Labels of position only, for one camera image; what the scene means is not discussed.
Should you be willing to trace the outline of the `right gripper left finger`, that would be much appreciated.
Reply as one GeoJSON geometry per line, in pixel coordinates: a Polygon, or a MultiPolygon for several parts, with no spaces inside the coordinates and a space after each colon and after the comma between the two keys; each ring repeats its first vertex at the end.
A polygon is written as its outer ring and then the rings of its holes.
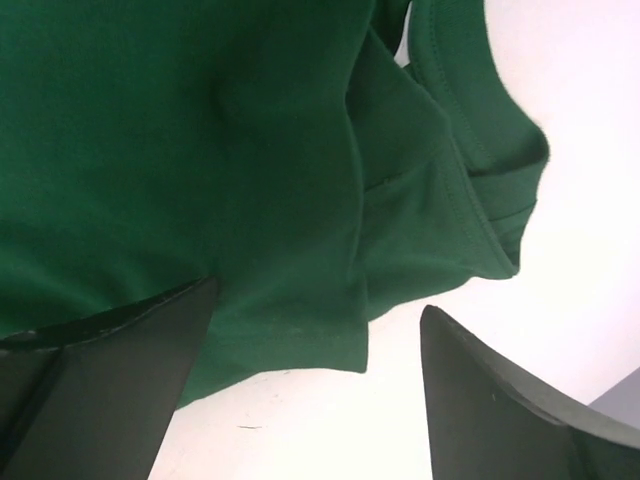
{"type": "Polygon", "coordinates": [[[216,296],[205,278],[2,339],[2,478],[148,478],[216,296]]]}

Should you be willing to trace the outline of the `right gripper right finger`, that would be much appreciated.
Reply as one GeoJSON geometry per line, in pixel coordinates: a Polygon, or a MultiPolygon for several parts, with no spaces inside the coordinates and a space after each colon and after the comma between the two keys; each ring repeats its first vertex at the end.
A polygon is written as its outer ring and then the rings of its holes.
{"type": "Polygon", "coordinates": [[[638,429],[558,391],[442,309],[420,321],[437,480],[637,480],[638,429]]]}

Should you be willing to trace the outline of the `green t shirt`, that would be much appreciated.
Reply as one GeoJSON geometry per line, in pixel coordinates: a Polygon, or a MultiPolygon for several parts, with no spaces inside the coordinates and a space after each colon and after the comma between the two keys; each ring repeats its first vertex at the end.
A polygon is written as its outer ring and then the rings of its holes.
{"type": "Polygon", "coordinates": [[[5,1],[1,331],[210,276],[182,405],[361,373],[371,320],[518,272],[548,158],[480,1],[5,1]]]}

